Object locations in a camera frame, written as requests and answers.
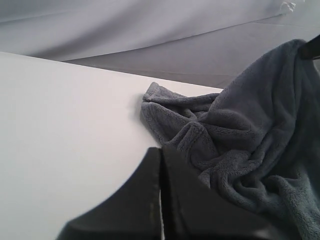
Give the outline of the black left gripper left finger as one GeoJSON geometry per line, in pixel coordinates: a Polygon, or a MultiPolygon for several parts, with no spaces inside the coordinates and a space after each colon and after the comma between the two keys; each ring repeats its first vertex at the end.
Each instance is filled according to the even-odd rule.
{"type": "Polygon", "coordinates": [[[151,147],[131,177],[108,199],[70,220],[59,240],[160,240],[160,149],[151,147]]]}

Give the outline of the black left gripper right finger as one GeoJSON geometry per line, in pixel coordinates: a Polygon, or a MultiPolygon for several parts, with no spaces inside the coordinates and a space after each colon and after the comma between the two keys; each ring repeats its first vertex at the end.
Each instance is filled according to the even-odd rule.
{"type": "Polygon", "coordinates": [[[320,58],[320,35],[306,42],[298,49],[302,60],[318,60],[320,58]]]}

